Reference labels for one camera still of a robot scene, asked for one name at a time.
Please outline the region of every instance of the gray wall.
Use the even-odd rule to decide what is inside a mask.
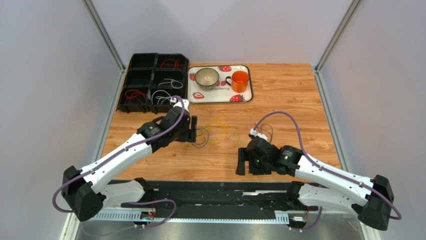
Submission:
[[[356,174],[389,178],[402,220],[384,240],[426,228],[426,1],[365,0],[322,73]]]
[[[52,195],[93,161],[119,71],[80,0],[0,6],[0,236],[58,239]]]
[[[317,64],[351,0],[94,0],[124,64],[133,53],[193,63]]]

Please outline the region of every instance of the white tray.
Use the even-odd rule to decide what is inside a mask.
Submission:
[[[204,68],[211,68],[219,73],[219,86],[212,90],[203,90],[197,85],[195,73]],[[232,76],[236,71],[246,72],[249,77],[247,89],[242,93],[234,92],[232,87],[225,82],[225,78]],[[238,101],[231,101],[234,96],[237,96]],[[193,104],[246,103],[251,101],[253,99],[253,89],[249,68],[244,65],[191,67],[188,71],[188,99]]]

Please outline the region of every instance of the wooden tabletop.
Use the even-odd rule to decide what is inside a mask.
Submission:
[[[223,64],[193,64],[193,66]],[[315,158],[339,168],[329,125],[326,120],[320,94],[309,64],[245,64],[251,75],[254,98],[245,103],[191,104],[189,112],[198,116],[198,128],[216,119],[220,114],[230,118],[226,139],[219,145],[208,144],[195,148],[190,143],[172,142],[168,147],[145,157],[127,168],[117,179],[145,178],[146,180],[196,180],[196,181],[245,181],[290,182],[297,178],[288,175],[251,175],[246,165],[246,175],[235,174],[238,148],[244,148],[251,140],[249,131],[254,123],[273,111],[290,113],[297,121],[306,151]],[[165,113],[115,112],[108,132],[103,156],[125,142],[144,123],[164,116]],[[272,143],[278,148],[290,145],[300,148],[293,122],[285,115],[276,114],[264,123],[273,126]],[[210,131],[210,139],[223,139],[223,130]]]

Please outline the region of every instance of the perforated metal strip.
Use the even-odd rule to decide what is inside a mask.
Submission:
[[[140,219],[141,211],[125,209],[104,209],[93,220],[125,221],[125,222],[159,222],[164,218],[156,217],[153,220]],[[170,223],[218,223],[218,224],[288,224],[289,215],[275,211],[275,219],[217,219],[217,218],[171,218]]]

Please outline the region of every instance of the wooden table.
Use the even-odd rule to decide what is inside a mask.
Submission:
[[[192,66],[223,64],[193,64]],[[196,181],[245,181],[289,182],[288,175],[251,175],[246,165],[246,175],[235,174],[238,148],[246,147],[251,140],[249,130],[264,115],[273,111],[290,113],[297,121],[306,151],[315,158],[339,168],[329,125],[326,120],[320,94],[309,64],[245,64],[251,74],[254,98],[251,102],[236,104],[191,104],[189,112],[198,116],[201,128],[220,114],[230,117],[228,139],[219,145],[195,148],[190,143],[173,142],[154,154],[139,160],[127,168],[117,179],[145,178],[147,180],[196,180]],[[126,141],[144,123],[165,113],[124,113],[117,111],[108,132],[103,156]],[[285,115],[276,114],[264,123],[273,126],[273,144],[278,148],[290,145],[300,148],[293,122]],[[211,132],[217,138],[221,131]]]

